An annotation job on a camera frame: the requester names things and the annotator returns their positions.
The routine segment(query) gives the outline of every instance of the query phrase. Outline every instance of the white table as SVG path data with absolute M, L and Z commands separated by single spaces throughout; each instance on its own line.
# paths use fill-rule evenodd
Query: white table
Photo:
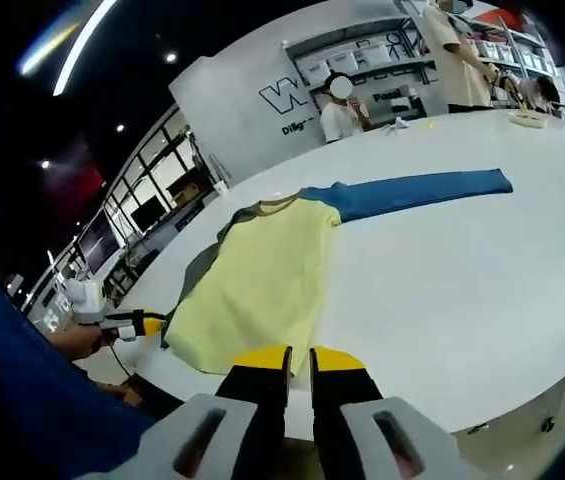
M 535 130 L 508 114 L 422 119 L 262 172 L 180 233 L 124 306 L 171 310 L 187 264 L 236 209 L 258 200 L 335 181 L 499 167 L 514 193 L 337 227 L 313 344 L 355 355 L 384 396 L 404 398 L 449 432 L 513 410 L 565 376 L 565 123 L 550 118 Z M 222 381 L 155 345 L 137 372 L 184 400 Z M 291 390 L 286 422 L 287 436 L 312 438 L 308 391 Z

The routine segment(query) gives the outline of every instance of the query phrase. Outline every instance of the cable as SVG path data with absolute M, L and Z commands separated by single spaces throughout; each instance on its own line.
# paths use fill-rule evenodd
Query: cable
M 118 357 L 118 354 L 115 353 L 115 350 L 113 350 L 113 345 L 109 345 L 109 348 L 111 349 L 111 352 L 113 352 L 113 356 L 114 356 L 115 359 L 117 360 L 118 365 L 120 365 L 120 368 L 121 368 L 122 370 L 124 370 L 124 373 L 126 373 L 126 376 L 130 378 L 130 377 L 131 377 L 131 374 L 129 373 L 129 371 L 128 371 L 126 368 L 124 368 L 124 365 L 122 365 L 122 362 L 120 361 L 120 358 Z

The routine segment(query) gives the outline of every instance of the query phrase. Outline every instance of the blue fabric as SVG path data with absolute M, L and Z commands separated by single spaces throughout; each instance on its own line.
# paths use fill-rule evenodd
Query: blue fabric
M 60 478 L 130 458 L 153 420 L 102 393 L 0 290 L 0 401 L 41 463 Z
M 357 185 L 337 182 L 329 188 L 302 189 L 300 198 L 336 208 L 344 223 L 430 203 L 512 191 L 511 183 L 496 169 L 390 178 Z

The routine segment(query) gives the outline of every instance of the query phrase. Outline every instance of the white wall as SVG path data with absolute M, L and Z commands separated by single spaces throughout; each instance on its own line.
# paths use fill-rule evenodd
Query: white wall
M 394 6 L 384 12 L 397 13 Z M 298 41 L 367 18 L 349 0 L 319 3 L 254 30 L 213 58 L 198 59 L 171 83 L 171 93 L 198 143 L 222 163 L 231 176 L 227 179 L 230 185 L 324 144 L 318 112 L 282 42 Z M 297 90 L 286 83 L 287 92 L 305 104 L 295 104 L 292 110 L 280 114 L 258 92 L 267 86 L 276 87 L 284 77 L 297 82 Z M 281 96 L 282 110 L 284 100 L 288 107 L 288 93 Z M 302 131 L 282 132 L 282 127 L 308 118 L 312 120 Z

